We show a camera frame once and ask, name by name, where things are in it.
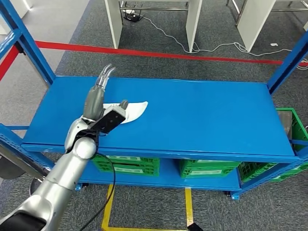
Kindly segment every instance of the blue metal shelf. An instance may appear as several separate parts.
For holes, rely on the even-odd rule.
[[[0,13],[12,31],[0,43],[0,57],[14,45],[28,56],[50,86],[23,141],[0,124],[0,144],[52,168],[54,163],[40,152],[63,153],[69,127],[82,115],[88,91],[96,78],[56,78],[9,0],[0,0]],[[308,32],[268,83],[112,77],[107,85],[106,103],[128,99],[148,101],[149,105],[137,121],[100,138],[99,152],[162,158],[159,177],[117,174],[117,184],[223,190],[230,191],[232,199],[239,199],[308,161],[308,147],[293,152],[271,99],[307,53]],[[237,169],[223,178],[181,179],[171,158],[278,164],[240,185]],[[89,183],[112,180],[111,173],[100,172],[93,163],[82,177],[82,182]]]
[[[92,162],[88,164],[81,183],[110,184],[113,182],[111,172],[101,172]],[[173,187],[221,191],[240,191],[239,175],[236,169],[226,177],[207,177],[196,179],[183,179],[180,176],[177,164],[172,159],[162,159],[159,177],[138,176],[131,174],[116,174],[116,184],[153,187]]]
[[[81,116],[95,79],[56,78],[33,117],[23,147],[63,151],[68,129]],[[149,105],[139,119],[100,138],[100,152],[273,162],[297,159],[266,84],[110,78],[106,103],[122,99]]]

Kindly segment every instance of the black cable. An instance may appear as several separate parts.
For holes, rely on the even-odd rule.
[[[112,188],[111,189],[110,195],[107,198],[107,200],[105,202],[105,204],[103,207],[101,207],[100,210],[98,210],[97,213],[95,213],[95,215],[94,215],[91,219],[88,220],[88,222],[85,223],[84,226],[82,226],[81,229],[79,229],[79,231],[82,231],[82,230],[85,229],[88,225],[89,225],[91,222],[92,222],[94,219],[97,217],[100,213],[101,213],[106,206],[106,204],[108,204],[108,202],[110,200],[111,196],[115,191],[115,186],[116,186],[116,170],[115,170],[115,167],[113,166],[112,162],[111,162],[111,160],[109,158],[108,158],[108,157],[106,157],[105,155],[103,155],[103,154],[99,154],[99,155],[103,156],[104,158],[107,159],[111,164],[111,166],[112,167],[112,170],[113,170],[113,185],[112,185]]]

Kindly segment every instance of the red rope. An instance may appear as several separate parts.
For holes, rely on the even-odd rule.
[[[5,56],[5,58],[0,64],[0,81],[5,76],[5,74],[9,69],[9,67],[16,59],[18,55],[18,50],[15,46],[12,46],[11,49]]]
[[[150,51],[136,51],[128,49],[113,49],[107,47],[94,47],[76,44],[66,44],[59,42],[45,42],[35,41],[39,48],[65,50],[65,51],[82,51],[82,52],[97,52],[107,54],[122,54],[132,56],[144,56],[144,57],[157,57],[157,58],[171,58],[171,59],[186,59],[186,60],[202,60],[202,61],[220,61],[220,62],[239,62],[239,63],[253,63],[253,64],[276,64],[281,65],[282,61],[279,60],[253,60],[253,59],[236,59],[236,58],[223,58],[223,57],[207,57],[207,56],[193,56],[183,54],[169,54],[159,53]],[[301,63],[302,66],[306,66],[306,63]]]

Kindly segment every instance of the lower shelf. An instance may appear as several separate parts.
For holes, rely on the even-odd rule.
[[[112,184],[113,173],[101,172],[94,164],[89,162],[80,178],[81,183]],[[132,174],[116,173],[116,184],[132,186],[173,187],[217,191],[240,191],[237,169],[226,177],[208,177],[196,179],[183,179],[180,176],[178,166],[172,159],[161,159],[159,176],[148,177]]]

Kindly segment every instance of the robotic arm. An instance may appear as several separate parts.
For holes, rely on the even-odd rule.
[[[125,119],[128,101],[103,108],[105,88],[116,68],[106,66],[88,93],[83,115],[69,128],[60,157],[18,208],[0,220],[0,231],[55,231],[87,163],[98,149],[100,132],[108,134]]]

